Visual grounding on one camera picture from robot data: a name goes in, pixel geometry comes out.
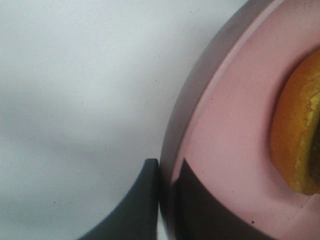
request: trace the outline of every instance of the black object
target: black object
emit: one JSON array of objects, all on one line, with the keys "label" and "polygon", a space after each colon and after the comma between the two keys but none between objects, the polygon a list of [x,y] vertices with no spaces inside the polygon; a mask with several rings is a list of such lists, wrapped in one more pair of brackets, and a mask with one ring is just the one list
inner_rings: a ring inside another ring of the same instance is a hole
[{"label": "black object", "polygon": [[273,239],[242,221],[216,200],[186,160],[174,187],[177,240]]},{"label": "black object", "polygon": [[[147,159],[122,202],[79,240],[156,240],[159,189],[158,160]],[[217,201],[186,160],[174,189],[177,240],[273,240]]]},{"label": "black object", "polygon": [[156,240],[159,164],[147,159],[121,203],[79,240]]}]

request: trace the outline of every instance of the baked good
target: baked good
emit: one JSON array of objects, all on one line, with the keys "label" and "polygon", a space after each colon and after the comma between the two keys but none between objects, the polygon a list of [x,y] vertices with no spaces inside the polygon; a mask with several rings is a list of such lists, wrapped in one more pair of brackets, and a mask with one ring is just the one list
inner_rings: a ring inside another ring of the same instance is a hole
[{"label": "baked good", "polygon": [[289,186],[320,193],[320,48],[293,71],[271,125],[271,161]]}]

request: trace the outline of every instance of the pink dish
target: pink dish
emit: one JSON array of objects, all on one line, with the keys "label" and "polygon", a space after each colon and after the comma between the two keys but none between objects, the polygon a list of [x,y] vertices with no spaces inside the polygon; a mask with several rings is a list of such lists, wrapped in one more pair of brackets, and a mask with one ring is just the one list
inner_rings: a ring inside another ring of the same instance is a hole
[{"label": "pink dish", "polygon": [[317,0],[249,1],[213,39],[180,94],[163,145],[161,206],[171,239],[172,187],[184,158],[206,189],[248,224],[254,220],[276,239],[319,239],[320,196],[291,190],[272,165],[269,146],[282,87],[317,47]]}]

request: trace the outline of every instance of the crispy crust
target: crispy crust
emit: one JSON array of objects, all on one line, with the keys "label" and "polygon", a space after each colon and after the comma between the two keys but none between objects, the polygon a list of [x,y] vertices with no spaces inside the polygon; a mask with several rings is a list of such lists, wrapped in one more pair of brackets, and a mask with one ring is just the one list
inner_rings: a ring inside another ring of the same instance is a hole
[{"label": "crispy crust", "polygon": [[271,126],[271,161],[295,191],[320,193],[310,177],[310,150],[320,119],[320,48],[294,70]]}]

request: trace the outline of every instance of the white table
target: white table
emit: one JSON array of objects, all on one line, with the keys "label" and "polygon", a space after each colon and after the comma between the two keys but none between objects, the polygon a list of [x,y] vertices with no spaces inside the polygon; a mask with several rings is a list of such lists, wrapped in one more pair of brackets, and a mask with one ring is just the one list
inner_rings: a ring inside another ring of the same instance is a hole
[{"label": "white table", "polygon": [[0,1],[0,239],[101,221],[160,157],[192,66],[245,2]]}]

